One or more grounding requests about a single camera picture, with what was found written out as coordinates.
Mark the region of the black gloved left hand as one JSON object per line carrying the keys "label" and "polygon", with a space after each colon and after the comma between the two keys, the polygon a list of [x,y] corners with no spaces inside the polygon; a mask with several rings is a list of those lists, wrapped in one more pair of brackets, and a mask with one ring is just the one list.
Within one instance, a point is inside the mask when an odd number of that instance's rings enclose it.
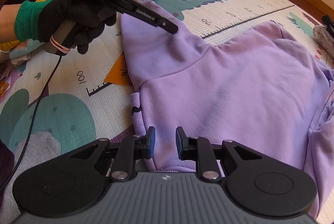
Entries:
{"label": "black gloved left hand", "polygon": [[88,45],[100,36],[105,26],[116,23],[115,10],[101,21],[88,4],[78,0],[25,1],[15,18],[14,33],[21,42],[27,39],[46,43],[64,21],[74,21],[83,28],[74,34],[72,44],[80,54],[88,51]]}

